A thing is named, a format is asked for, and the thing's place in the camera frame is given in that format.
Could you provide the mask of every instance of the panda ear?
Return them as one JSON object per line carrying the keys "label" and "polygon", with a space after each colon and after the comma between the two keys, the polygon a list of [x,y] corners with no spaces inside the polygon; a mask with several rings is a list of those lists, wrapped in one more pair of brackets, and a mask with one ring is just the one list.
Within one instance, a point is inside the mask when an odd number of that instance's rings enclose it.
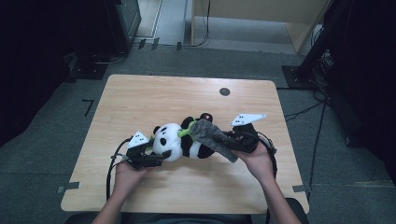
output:
{"label": "panda ear", "polygon": [[160,126],[155,127],[155,128],[154,128],[154,131],[152,131],[152,133],[155,134],[160,128],[161,128]]}

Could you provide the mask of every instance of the person's right hand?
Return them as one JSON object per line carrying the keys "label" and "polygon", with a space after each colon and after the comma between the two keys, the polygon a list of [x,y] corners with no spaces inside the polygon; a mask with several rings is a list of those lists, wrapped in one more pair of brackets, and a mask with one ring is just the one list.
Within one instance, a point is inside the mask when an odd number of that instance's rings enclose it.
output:
{"label": "person's right hand", "polygon": [[251,153],[235,150],[232,150],[232,153],[247,165],[248,170],[259,181],[266,180],[267,178],[274,179],[271,158],[267,148],[261,142],[259,142],[257,148]]}

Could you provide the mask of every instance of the panda head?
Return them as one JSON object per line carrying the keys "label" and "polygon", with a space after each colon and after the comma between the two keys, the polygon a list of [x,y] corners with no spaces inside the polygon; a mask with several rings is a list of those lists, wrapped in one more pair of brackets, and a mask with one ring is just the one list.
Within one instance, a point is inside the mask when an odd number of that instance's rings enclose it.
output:
{"label": "panda head", "polygon": [[154,129],[154,143],[152,149],[155,154],[162,155],[166,151],[171,154],[165,161],[175,161],[183,156],[181,149],[181,138],[177,133],[181,129],[176,123],[164,124],[162,127],[157,126]]}

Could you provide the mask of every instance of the person's left hand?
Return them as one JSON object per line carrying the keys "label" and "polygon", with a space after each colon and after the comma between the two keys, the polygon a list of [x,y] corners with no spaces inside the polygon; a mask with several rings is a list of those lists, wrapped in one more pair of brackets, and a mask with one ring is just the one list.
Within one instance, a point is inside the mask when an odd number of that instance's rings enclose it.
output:
{"label": "person's left hand", "polygon": [[153,168],[143,168],[136,170],[134,167],[123,162],[116,167],[116,182],[112,195],[121,197],[125,200],[128,195],[134,190],[140,180]]}

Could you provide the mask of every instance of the human hand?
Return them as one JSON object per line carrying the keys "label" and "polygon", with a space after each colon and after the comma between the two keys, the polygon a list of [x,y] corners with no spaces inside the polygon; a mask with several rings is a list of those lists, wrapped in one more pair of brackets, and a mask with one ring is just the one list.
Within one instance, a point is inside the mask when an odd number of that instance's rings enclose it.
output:
{"label": "human hand", "polygon": [[137,184],[142,180],[153,168],[143,168],[136,170],[127,162],[122,162],[116,167],[116,182],[114,184],[113,195],[125,200],[128,195],[136,188]]}
{"label": "human hand", "polygon": [[251,153],[236,150],[232,150],[232,153],[246,164],[248,170],[259,181],[264,181],[268,178],[274,179],[273,164],[268,154],[269,152],[261,142]]}

